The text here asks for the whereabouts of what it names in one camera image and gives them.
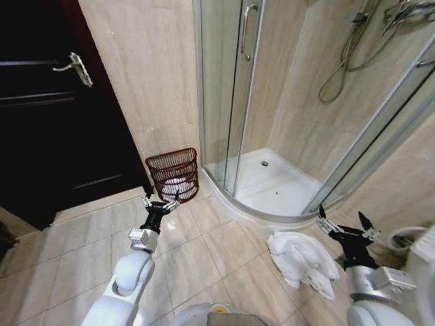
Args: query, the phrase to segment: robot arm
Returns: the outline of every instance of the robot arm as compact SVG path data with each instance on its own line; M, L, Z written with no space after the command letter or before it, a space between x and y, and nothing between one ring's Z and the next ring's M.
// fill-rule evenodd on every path
M142 197L149 215L139 229L132 229L133 251L118 260L103 295L92 305L82 326L131 326L139 309L139 301L154 271L151 254L156 250L163 216L179 206L178 194L165 204Z
M376 264L367 246L380 231L361 212L358 215L364 230L335 225L326 219L322 206L317 220L317 225L343 248L347 290L353 300L347 311L347 322L351 326L413 326L391 307L400 305L397 294L415 289L413 280L406 272Z

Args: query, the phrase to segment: shower hose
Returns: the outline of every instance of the shower hose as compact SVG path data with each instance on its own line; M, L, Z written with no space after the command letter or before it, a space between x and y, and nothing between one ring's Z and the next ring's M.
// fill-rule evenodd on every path
M343 88L345 87L346 72L359 71L366 68L387 47L388 43L393 39L394 35L397 33L398 29L400 28L401 24L398 24L395 27L395 29L391 32L391 34L388 36L388 38L385 40L385 42L381 45L381 47L364 63L356 67L351 67L349 62L351 60L352 54L356 46L358 45L361 36L363 35L364 30L366 29L370 21L372 13L373 10L371 10L370 13L367 15L367 19L365 19L365 21L357 22L354 24L354 27L352 28L352 32L350 33L350 36L347 38L346 43L344 44L343 49L341 50L340 65L335 69L335 71L331 74L331 76L325 81L325 83L320 88L320 91L317 95L322 103L334 102L340 96L341 92L343 91ZM341 74L338 90L336 91L333 97L326 98L324 94L326 87L332 81L334 76L341 70L343 70L343 72Z

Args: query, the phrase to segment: wall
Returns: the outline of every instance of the wall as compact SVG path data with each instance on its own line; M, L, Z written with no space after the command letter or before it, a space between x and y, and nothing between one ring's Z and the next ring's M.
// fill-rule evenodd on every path
M139 154L199 149L192 0L80 0Z
M306 0L266 0L247 117L244 152L267 146L300 29Z
M275 7L277 2L266 4L244 151L270 147L324 181L435 33L435 24L402 28L368 68L347 74L341 96L325 105L317 93L339 64L351 30L349 17L364 7L365 0L316 0L308 6L288 1L286 10L282 3ZM385 28L382 15L393 4L396 1L381 1L352 65L363 62L385 41L380 36ZM290 19L290 12L297 12L297 18Z
M435 75L416 94L420 101L434 97ZM357 220L357 211L388 233L435 222L435 113L433 113L354 192L339 210Z

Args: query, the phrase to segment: wicker basket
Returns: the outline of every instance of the wicker basket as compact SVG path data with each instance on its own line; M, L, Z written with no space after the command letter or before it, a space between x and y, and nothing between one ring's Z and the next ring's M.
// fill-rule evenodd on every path
M188 202L199 189L198 165L196 164L196 150L186 148L172 151L145 160L154 180L158 197L170 202L177 191L181 203Z

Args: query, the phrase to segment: white towel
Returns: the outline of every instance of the white towel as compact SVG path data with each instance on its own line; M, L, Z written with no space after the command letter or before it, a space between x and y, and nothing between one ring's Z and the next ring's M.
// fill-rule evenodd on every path
M329 252L319 241L298 232L275 232L267 240L271 258L289 285L302 281L329 300L335 298L330 280L340 278Z

